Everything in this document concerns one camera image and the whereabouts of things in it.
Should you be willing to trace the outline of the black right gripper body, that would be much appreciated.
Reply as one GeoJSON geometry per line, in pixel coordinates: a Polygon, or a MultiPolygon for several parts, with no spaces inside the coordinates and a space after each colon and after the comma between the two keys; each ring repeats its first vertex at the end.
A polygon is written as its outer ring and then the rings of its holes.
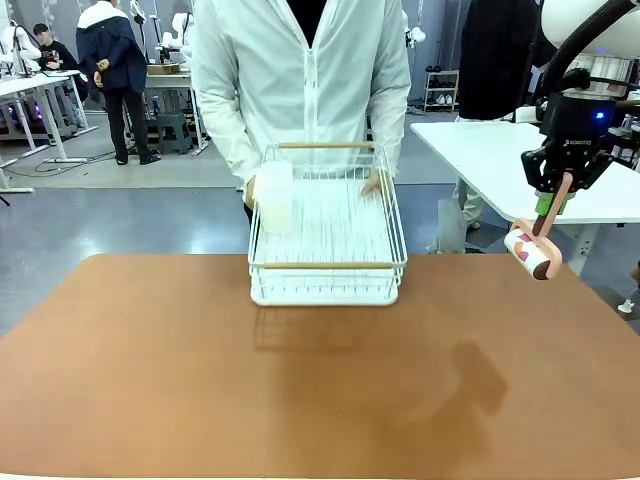
{"type": "Polygon", "coordinates": [[[554,93],[548,98],[540,133],[544,145],[597,152],[609,129],[609,101],[554,93]]]}

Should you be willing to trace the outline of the pink patterned lint roller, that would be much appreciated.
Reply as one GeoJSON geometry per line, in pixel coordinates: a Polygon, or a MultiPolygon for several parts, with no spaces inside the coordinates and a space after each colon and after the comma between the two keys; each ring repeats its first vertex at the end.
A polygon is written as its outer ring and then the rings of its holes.
{"type": "Polygon", "coordinates": [[[549,201],[543,201],[548,207],[547,214],[539,216],[535,222],[516,219],[504,238],[507,250],[535,280],[553,279],[563,265],[562,253],[549,238],[549,233],[570,197],[572,182],[573,176],[564,173],[558,191],[550,194],[549,201]]]}

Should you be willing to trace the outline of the white wire dish rack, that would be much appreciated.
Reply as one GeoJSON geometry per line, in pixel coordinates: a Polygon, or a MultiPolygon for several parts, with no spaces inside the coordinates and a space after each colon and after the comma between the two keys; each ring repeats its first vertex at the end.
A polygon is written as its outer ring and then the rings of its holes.
{"type": "Polygon", "coordinates": [[[255,203],[248,250],[250,293],[382,293],[401,285],[408,254],[393,177],[375,144],[279,143],[269,161],[293,167],[290,229],[265,231],[255,203]],[[381,192],[362,197],[373,168],[381,192]]]}

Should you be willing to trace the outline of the white plastic drip tray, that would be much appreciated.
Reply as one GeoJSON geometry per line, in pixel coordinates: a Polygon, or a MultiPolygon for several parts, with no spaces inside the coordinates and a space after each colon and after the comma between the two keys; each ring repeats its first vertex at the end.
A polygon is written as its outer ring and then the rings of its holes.
{"type": "Polygon", "coordinates": [[[263,307],[306,307],[306,306],[388,306],[398,299],[398,291],[375,292],[351,292],[350,294],[338,294],[327,292],[319,294],[296,294],[286,296],[284,292],[259,294],[257,291],[250,293],[251,300],[263,307]]]}

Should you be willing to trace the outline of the white utensil holder cup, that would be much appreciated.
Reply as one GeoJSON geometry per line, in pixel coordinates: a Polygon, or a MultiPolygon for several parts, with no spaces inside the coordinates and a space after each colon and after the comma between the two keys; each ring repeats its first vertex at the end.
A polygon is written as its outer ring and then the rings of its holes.
{"type": "Polygon", "coordinates": [[[254,201],[265,231],[283,234],[289,231],[293,209],[293,167],[287,161],[264,163],[255,179],[254,201]]]}

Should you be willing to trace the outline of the person's left forearm white sleeve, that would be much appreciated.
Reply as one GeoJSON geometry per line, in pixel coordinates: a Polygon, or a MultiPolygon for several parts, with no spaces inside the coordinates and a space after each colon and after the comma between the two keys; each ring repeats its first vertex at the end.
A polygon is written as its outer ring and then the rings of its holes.
{"type": "Polygon", "coordinates": [[[398,170],[409,90],[407,80],[372,83],[369,101],[372,138],[376,155],[386,158],[385,170],[391,177],[395,177],[398,170]]]}

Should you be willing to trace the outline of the person's right forearm white sleeve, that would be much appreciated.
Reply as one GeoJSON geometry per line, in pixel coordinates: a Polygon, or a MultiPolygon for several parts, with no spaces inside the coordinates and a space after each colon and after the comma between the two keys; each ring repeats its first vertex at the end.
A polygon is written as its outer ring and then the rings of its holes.
{"type": "Polygon", "coordinates": [[[247,132],[234,90],[231,94],[206,92],[194,87],[197,103],[209,137],[226,161],[231,173],[248,187],[261,161],[259,149],[247,132]]]}

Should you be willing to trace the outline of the person's left hand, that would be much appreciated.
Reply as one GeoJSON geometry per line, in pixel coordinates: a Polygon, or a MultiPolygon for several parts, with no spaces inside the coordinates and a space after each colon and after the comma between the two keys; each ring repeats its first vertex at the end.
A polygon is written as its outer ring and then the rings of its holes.
{"type": "Polygon", "coordinates": [[[373,194],[374,192],[381,192],[383,187],[384,175],[385,175],[384,171],[381,171],[380,169],[377,169],[377,168],[373,168],[370,171],[370,176],[368,180],[366,181],[366,183],[364,184],[361,190],[361,196],[367,197],[373,194]]]}

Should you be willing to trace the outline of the white side table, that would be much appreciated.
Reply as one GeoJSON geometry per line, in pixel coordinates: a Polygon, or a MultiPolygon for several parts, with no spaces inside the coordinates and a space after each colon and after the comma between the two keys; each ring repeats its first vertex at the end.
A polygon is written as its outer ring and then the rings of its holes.
{"type": "MultiPolygon", "coordinates": [[[[520,155],[539,147],[544,136],[533,125],[509,122],[413,123],[411,129],[503,219],[535,219],[537,198],[520,155]]],[[[614,163],[588,190],[577,192],[557,226],[573,225],[569,268],[579,275],[599,227],[640,224],[640,173],[614,163]]]]}

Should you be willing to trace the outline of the black hanging garment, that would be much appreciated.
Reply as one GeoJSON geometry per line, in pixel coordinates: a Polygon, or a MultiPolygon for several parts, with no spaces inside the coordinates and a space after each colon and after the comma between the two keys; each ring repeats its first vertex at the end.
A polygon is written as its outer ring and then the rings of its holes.
{"type": "Polygon", "coordinates": [[[471,0],[461,34],[459,118],[493,121],[522,104],[522,82],[556,52],[536,0],[471,0]]]}

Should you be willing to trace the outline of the white shoe rack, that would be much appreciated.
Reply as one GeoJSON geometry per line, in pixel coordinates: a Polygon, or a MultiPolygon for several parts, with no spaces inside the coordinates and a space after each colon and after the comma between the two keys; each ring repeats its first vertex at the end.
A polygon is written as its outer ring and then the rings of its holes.
{"type": "Polygon", "coordinates": [[[459,71],[443,70],[439,66],[425,69],[424,111],[458,109],[459,71]]]}

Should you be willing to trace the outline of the person in white jacket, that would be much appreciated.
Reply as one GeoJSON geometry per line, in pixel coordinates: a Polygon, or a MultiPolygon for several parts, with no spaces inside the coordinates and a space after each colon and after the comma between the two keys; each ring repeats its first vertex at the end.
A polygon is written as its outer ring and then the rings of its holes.
{"type": "Polygon", "coordinates": [[[191,45],[193,88],[235,91],[260,164],[372,138],[372,83],[411,87],[401,0],[196,0],[191,45]]]}

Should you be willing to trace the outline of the grey step stool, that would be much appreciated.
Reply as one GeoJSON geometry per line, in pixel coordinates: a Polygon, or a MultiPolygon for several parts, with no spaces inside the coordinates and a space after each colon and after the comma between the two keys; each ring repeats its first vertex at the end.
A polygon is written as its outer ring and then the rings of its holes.
{"type": "Polygon", "coordinates": [[[158,148],[161,154],[185,155],[193,143],[182,111],[162,112],[156,117],[158,148]]]}

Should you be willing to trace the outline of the white background workbench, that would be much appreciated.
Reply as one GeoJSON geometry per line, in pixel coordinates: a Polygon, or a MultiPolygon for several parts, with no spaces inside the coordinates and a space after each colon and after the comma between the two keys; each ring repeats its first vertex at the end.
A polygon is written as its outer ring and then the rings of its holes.
{"type": "Polygon", "coordinates": [[[200,155],[208,147],[208,136],[204,130],[199,106],[192,88],[191,73],[189,71],[180,71],[170,74],[148,74],[146,86],[149,91],[186,94],[185,106],[187,111],[190,112],[187,114],[186,119],[192,118],[196,135],[196,143],[192,155],[200,155]]]}

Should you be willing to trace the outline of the person in navy jacket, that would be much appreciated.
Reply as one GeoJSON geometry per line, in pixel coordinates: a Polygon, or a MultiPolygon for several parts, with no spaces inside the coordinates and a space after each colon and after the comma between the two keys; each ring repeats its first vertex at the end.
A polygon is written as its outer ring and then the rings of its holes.
{"type": "Polygon", "coordinates": [[[148,146],[143,93],[147,63],[139,48],[127,15],[116,0],[97,0],[84,10],[76,27],[78,68],[102,93],[109,120],[115,160],[128,163],[124,115],[132,124],[139,162],[149,165],[160,160],[148,146]]]}

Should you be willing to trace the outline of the seated person in black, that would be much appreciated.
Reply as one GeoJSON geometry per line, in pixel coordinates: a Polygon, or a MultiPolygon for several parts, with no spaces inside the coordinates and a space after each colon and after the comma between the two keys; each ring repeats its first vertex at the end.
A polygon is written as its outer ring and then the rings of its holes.
{"type": "Polygon", "coordinates": [[[38,23],[33,27],[32,31],[41,51],[39,65],[42,70],[67,71],[78,69],[74,56],[64,44],[53,38],[47,25],[38,23]]]}

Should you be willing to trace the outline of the white long background table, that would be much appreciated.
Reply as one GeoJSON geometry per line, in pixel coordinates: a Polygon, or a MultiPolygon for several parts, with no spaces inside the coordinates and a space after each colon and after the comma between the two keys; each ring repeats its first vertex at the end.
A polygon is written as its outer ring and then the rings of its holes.
{"type": "Polygon", "coordinates": [[[12,187],[5,170],[29,156],[41,153],[51,147],[57,150],[57,154],[47,158],[47,164],[71,166],[84,165],[89,162],[87,157],[69,156],[63,144],[60,131],[69,128],[73,121],[78,122],[76,136],[81,136],[95,131],[87,120],[83,102],[80,99],[74,77],[78,74],[75,70],[63,71],[58,74],[53,72],[40,73],[29,78],[9,76],[0,80],[0,104],[27,103],[38,114],[48,133],[46,140],[34,140],[30,132],[27,132],[29,149],[11,159],[5,160],[0,155],[0,196],[7,194],[32,194],[32,188],[12,187]]]}

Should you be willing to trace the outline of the computer with purple lights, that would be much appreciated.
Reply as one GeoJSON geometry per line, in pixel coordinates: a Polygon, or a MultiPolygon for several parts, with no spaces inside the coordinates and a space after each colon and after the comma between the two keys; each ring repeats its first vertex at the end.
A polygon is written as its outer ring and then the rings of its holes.
{"type": "Polygon", "coordinates": [[[46,140],[42,118],[27,103],[0,104],[0,140],[26,140],[30,132],[34,140],[46,140]]]}

